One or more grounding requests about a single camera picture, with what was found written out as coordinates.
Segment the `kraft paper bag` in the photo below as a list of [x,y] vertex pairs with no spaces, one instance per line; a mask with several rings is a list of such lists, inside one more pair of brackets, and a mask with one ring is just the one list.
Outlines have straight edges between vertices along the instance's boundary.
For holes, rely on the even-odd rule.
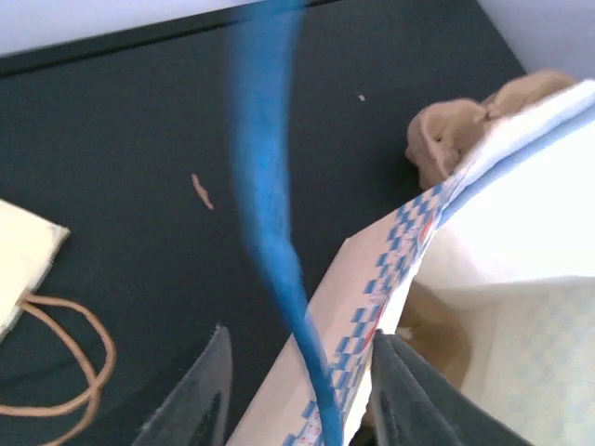
[[[535,446],[595,444],[594,140],[584,81],[498,123],[451,177],[343,243],[309,308],[346,444],[374,332],[395,333],[414,277],[467,331],[463,394]],[[322,444],[290,337],[228,445]]]

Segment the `paper bag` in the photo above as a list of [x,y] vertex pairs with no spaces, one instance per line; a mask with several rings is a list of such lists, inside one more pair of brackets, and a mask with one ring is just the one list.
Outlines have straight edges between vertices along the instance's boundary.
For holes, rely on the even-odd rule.
[[[537,446],[595,444],[594,140],[586,81],[502,122],[452,177],[344,242],[310,311],[346,442],[370,395],[370,340],[395,332],[419,272],[468,330],[466,395]],[[321,444],[290,338],[228,445]]]
[[0,200],[0,342],[20,315],[21,295],[39,286],[69,234],[62,226]]

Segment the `brown rope handle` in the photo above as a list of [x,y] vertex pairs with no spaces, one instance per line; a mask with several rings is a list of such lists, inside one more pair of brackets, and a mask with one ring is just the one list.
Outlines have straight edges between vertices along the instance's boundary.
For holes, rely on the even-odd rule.
[[[80,348],[80,346],[76,343],[76,341],[71,336],[69,336],[64,331],[64,329],[58,325],[56,321],[54,321],[44,311],[37,308],[33,304],[46,305],[50,307],[70,308],[85,316],[88,322],[93,326],[93,328],[95,328],[95,330],[99,334],[99,337],[103,342],[103,346],[105,347],[105,364],[103,365],[103,368],[101,369],[99,374],[95,373],[93,365],[91,364],[83,350]],[[66,440],[71,439],[72,437],[83,431],[87,426],[89,426],[93,421],[93,418],[97,414],[99,408],[101,388],[110,378],[110,375],[113,371],[113,367],[115,365],[115,344],[112,338],[110,337],[110,334],[105,329],[103,324],[99,321],[99,319],[91,311],[89,311],[82,305],[58,297],[27,294],[22,297],[20,301],[20,306],[29,314],[45,323],[62,340],[66,347],[68,347],[68,349],[73,353],[74,357],[81,366],[83,373],[85,374],[86,381],[88,382],[88,388],[72,400],[66,401],[62,404],[58,404],[55,406],[13,407],[0,404],[0,415],[22,417],[61,416],[67,413],[72,413],[84,404],[88,403],[83,418],[81,418],[81,420],[71,430],[69,430],[66,434],[62,435],[58,439],[54,439],[48,443],[44,443],[43,445],[41,445],[60,446]]]

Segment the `black table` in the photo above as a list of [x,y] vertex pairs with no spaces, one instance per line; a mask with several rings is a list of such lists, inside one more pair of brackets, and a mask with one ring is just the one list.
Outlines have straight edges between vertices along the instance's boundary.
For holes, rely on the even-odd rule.
[[[0,197],[72,230],[40,293],[88,306],[118,346],[99,417],[71,444],[128,445],[218,322],[233,346],[231,432],[287,338],[239,242],[230,17],[0,59]],[[473,0],[312,6],[296,58],[293,235],[311,294],[346,237],[418,194],[403,157],[410,119],[436,100],[484,98],[522,68]],[[100,364],[82,318],[49,312]],[[2,402],[56,403],[84,386],[70,352],[31,317],[0,345]],[[78,417],[2,417],[0,443],[51,439]]]

